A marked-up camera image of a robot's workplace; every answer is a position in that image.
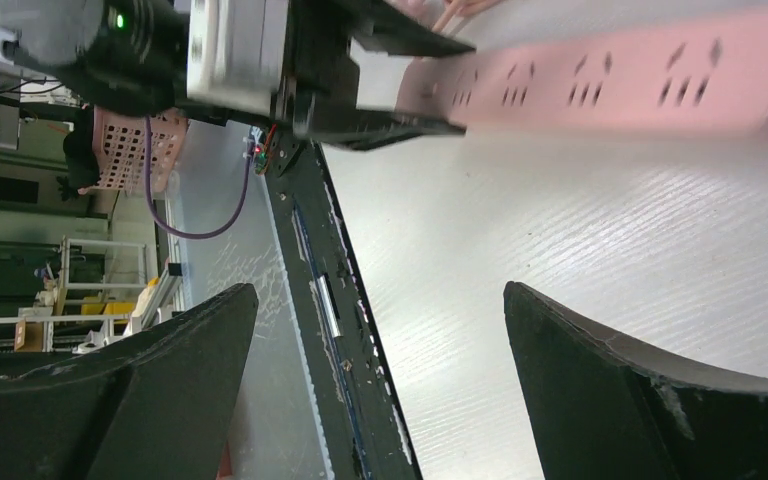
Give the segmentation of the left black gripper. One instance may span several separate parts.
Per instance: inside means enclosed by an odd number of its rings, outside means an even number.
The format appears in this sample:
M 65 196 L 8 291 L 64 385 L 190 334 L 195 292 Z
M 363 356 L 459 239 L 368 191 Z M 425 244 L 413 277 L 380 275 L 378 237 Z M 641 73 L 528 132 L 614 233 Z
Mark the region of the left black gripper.
M 360 69 L 350 55 L 351 36 L 367 51 L 393 56 L 444 58 L 475 51 L 387 1 L 352 0 L 350 13 L 335 1 L 291 1 L 280 98 L 282 121 L 296 137 L 370 151 L 422 136 L 465 134 L 464 127 L 439 118 L 359 109 Z

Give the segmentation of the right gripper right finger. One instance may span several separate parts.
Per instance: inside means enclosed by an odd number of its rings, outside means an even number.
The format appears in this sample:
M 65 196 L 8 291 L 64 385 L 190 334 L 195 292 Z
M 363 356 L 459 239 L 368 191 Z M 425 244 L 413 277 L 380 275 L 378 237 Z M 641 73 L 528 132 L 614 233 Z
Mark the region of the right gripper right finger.
M 668 352 L 518 282 L 505 322 L 548 479 L 768 479 L 768 378 Z

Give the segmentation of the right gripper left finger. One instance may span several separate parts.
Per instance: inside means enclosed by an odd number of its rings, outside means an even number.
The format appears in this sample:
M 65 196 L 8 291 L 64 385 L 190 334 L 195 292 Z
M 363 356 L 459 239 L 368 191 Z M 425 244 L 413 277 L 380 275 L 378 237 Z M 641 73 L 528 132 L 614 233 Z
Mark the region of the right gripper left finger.
M 258 311 L 238 283 L 87 354 L 0 352 L 0 479 L 212 479 Z

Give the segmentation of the pink power strip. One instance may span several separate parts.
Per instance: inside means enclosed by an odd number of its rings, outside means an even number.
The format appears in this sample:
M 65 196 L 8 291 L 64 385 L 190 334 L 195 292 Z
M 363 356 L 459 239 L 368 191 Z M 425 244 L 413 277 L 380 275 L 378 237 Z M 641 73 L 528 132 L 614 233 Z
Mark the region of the pink power strip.
M 419 59 L 396 106 L 467 128 L 749 136 L 768 125 L 768 7 Z

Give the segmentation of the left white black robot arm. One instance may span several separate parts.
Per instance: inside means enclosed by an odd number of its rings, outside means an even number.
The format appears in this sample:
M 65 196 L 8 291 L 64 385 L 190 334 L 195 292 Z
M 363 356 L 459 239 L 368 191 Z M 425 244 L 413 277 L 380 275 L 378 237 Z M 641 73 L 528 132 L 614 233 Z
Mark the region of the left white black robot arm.
M 446 58 L 472 46 L 387 1 L 0 1 L 3 55 L 90 103 L 141 118 L 172 108 L 202 121 L 276 126 L 368 151 L 459 135 L 436 114 L 362 108 L 351 46 Z

